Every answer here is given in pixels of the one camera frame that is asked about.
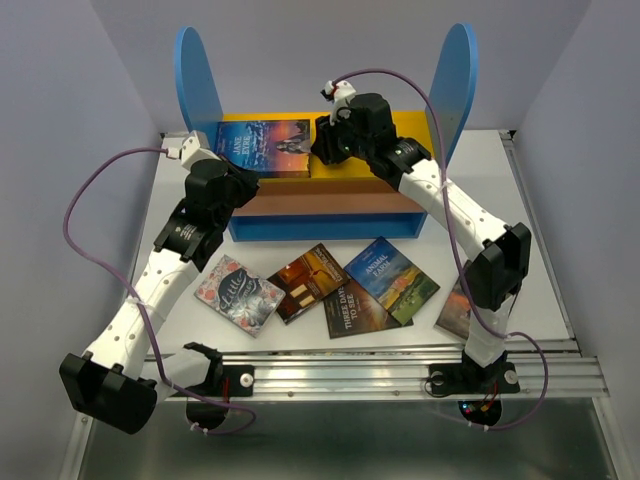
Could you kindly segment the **Jane Eyre book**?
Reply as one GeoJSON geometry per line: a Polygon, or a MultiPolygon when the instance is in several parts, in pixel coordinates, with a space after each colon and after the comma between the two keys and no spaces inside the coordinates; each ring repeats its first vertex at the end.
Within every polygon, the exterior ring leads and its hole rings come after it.
{"type": "Polygon", "coordinates": [[[308,119],[221,122],[213,151],[263,178],[309,178],[308,119]]]}

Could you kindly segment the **Animal Farm book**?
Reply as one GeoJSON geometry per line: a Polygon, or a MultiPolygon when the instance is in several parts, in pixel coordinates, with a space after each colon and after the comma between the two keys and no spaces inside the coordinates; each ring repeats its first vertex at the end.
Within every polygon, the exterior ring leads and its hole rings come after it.
{"type": "Polygon", "coordinates": [[[387,239],[378,237],[344,270],[401,325],[440,290],[440,285],[387,239]]]}

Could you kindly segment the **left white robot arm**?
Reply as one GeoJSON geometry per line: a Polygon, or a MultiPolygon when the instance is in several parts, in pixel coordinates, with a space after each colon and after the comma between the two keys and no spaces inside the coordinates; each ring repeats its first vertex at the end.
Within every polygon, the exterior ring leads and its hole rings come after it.
{"type": "Polygon", "coordinates": [[[68,354],[59,374],[72,407],[127,434],[139,432],[155,407],[176,392],[198,398],[224,382],[222,355],[197,342],[185,344],[156,369],[157,332],[182,293],[223,242],[235,209],[253,199],[258,176],[225,160],[194,162],[184,197],[154,240],[136,285],[105,330],[80,355],[68,354]]]}

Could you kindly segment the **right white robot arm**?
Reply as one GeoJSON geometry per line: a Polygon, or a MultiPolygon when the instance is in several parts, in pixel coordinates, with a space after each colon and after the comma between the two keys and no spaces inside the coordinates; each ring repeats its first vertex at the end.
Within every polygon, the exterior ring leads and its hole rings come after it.
{"type": "Polygon", "coordinates": [[[460,276],[472,305],[468,338],[459,363],[437,366],[440,390],[482,390],[504,376],[506,301],[529,271],[532,235],[485,211],[446,177],[446,168],[418,141],[396,132],[389,103],[377,93],[358,94],[347,82],[322,92],[331,111],[315,121],[312,153],[325,165],[351,157],[419,205],[448,231],[455,253],[469,265],[460,276]]]}

